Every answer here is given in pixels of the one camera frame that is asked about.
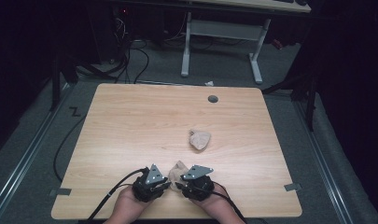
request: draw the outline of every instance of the black tape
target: black tape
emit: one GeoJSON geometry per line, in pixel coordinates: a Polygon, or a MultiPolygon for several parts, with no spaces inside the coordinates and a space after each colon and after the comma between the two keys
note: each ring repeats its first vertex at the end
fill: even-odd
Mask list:
{"type": "Polygon", "coordinates": [[[289,185],[284,185],[286,191],[291,191],[291,190],[296,190],[299,191],[302,189],[301,184],[289,184],[289,185]]]}
{"type": "Polygon", "coordinates": [[[52,189],[49,192],[49,196],[50,197],[55,197],[57,195],[67,195],[67,196],[69,196],[71,191],[72,191],[71,189],[52,189]]]}

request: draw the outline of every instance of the hand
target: hand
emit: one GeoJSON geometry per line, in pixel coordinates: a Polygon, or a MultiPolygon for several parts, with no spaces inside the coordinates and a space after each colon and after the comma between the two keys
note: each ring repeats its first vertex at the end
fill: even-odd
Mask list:
{"type": "Polygon", "coordinates": [[[105,224],[132,223],[140,217],[151,203],[152,201],[148,203],[138,201],[133,195],[133,188],[129,186],[119,193],[112,216],[105,224]]]}
{"type": "MultiPolygon", "coordinates": [[[[219,184],[215,184],[214,192],[223,194],[228,197],[226,190],[222,188],[219,184]]],[[[202,202],[190,199],[194,204],[201,207],[206,214],[210,217],[216,219],[220,224],[231,224],[231,223],[244,223],[238,215],[235,213],[231,205],[224,198],[211,194],[209,198],[203,200],[202,202]]]]}

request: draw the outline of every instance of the white metal stand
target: white metal stand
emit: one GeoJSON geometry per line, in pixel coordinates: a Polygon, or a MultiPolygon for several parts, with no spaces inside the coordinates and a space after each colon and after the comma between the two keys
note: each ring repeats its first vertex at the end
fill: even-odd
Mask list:
{"type": "Polygon", "coordinates": [[[186,29],[186,46],[183,53],[182,77],[189,75],[189,41],[191,35],[208,35],[216,37],[234,38],[257,41],[254,53],[249,54],[249,61],[252,65],[253,76],[256,83],[261,84],[262,78],[258,65],[258,56],[264,38],[267,34],[271,20],[268,19],[262,26],[244,25],[236,23],[226,23],[218,21],[198,21],[191,19],[191,13],[188,13],[186,29]]]}

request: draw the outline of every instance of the floor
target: floor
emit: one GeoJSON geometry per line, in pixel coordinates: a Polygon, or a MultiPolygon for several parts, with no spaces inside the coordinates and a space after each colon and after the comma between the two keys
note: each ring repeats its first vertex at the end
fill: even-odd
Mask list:
{"type": "MultiPolygon", "coordinates": [[[[300,50],[300,45],[283,49],[263,46],[259,56],[263,83],[258,85],[247,58],[253,43],[234,42],[232,47],[229,41],[193,42],[190,74],[185,78],[180,76],[180,42],[170,42],[163,48],[134,42],[128,66],[130,78],[123,74],[119,83],[132,82],[145,68],[148,57],[148,66],[137,83],[204,85],[213,81],[215,86],[263,90],[285,78],[300,50]]],[[[106,70],[114,65],[97,66],[106,70]]],[[[19,127],[0,151],[0,223],[77,223],[55,220],[50,215],[55,200],[50,193],[61,185],[53,164],[63,176],[82,125],[79,121],[87,113],[97,85],[104,82],[110,81],[80,75],[74,86],[63,83],[63,101],[54,113],[49,112],[48,84],[22,116],[19,127]]],[[[249,218],[248,223],[378,223],[334,135],[321,99],[316,98],[313,133],[303,123],[305,101],[292,102],[289,91],[264,95],[264,99],[293,182],[302,186],[297,193],[303,213],[294,218],[249,218]]]]}

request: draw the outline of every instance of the tape mark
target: tape mark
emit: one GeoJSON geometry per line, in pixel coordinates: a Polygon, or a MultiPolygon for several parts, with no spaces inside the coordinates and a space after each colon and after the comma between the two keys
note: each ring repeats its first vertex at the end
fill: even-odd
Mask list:
{"type": "Polygon", "coordinates": [[[69,196],[70,192],[72,192],[71,189],[52,189],[49,192],[50,197],[56,197],[57,195],[66,195],[69,196]]]}
{"type": "Polygon", "coordinates": [[[302,189],[301,184],[296,184],[296,183],[289,184],[289,185],[284,185],[284,187],[285,187],[286,191],[291,191],[291,190],[299,191],[299,190],[302,189]]]}
{"type": "Polygon", "coordinates": [[[81,117],[80,114],[77,114],[77,106],[69,106],[69,109],[73,110],[72,117],[81,117]]]}

